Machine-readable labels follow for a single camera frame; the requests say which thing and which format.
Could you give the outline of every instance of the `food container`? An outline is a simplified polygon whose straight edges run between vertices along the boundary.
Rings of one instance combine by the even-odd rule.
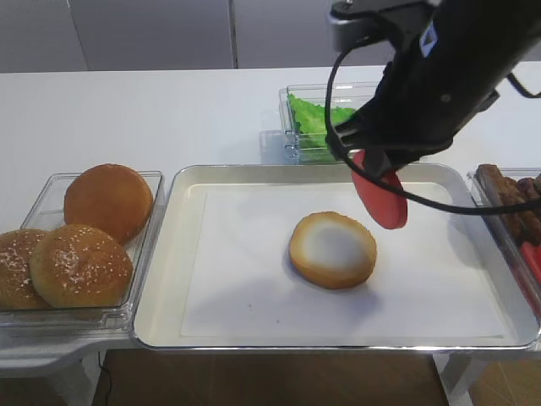
[[[536,178],[541,173],[541,168],[501,168],[500,171],[507,178],[519,180],[521,178]],[[473,200],[478,206],[501,206],[498,191],[490,178],[484,176],[480,178],[476,173],[469,173],[468,177],[472,181]],[[524,296],[536,313],[541,315],[541,283],[533,275],[509,229],[499,216],[486,216],[484,221],[509,264]]]
[[[134,264],[134,273],[122,303],[114,307],[93,307],[52,310],[0,311],[0,327],[5,329],[58,329],[82,332],[85,330],[126,330],[131,327],[136,305],[145,281],[146,269],[152,255],[156,235],[165,208],[163,176],[159,172],[139,172],[154,195],[154,206],[143,230],[124,248]],[[21,228],[53,230],[63,221],[64,195],[68,186],[78,177],[76,173],[52,175],[40,192],[36,203]]]
[[[343,83],[334,85],[331,107],[357,110],[374,95],[377,83]],[[307,102],[324,106],[326,85],[291,85],[280,90],[281,125],[285,136],[287,158],[292,163],[338,163],[325,145],[325,132],[303,134],[295,121],[295,112],[289,101],[295,96]]]
[[[406,190],[473,206],[462,177],[421,163]],[[344,165],[189,167],[172,184],[134,335],[154,349],[526,348],[539,321],[481,217],[412,203],[400,230],[366,212]],[[315,287],[292,269],[295,225],[317,211],[364,224],[374,274]]]

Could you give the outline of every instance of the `sticker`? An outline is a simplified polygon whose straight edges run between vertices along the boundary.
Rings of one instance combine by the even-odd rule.
[[[434,21],[430,21],[429,26],[421,35],[419,39],[419,46],[421,47],[421,53],[426,58],[432,52],[432,48],[438,42],[438,35],[434,27]]]

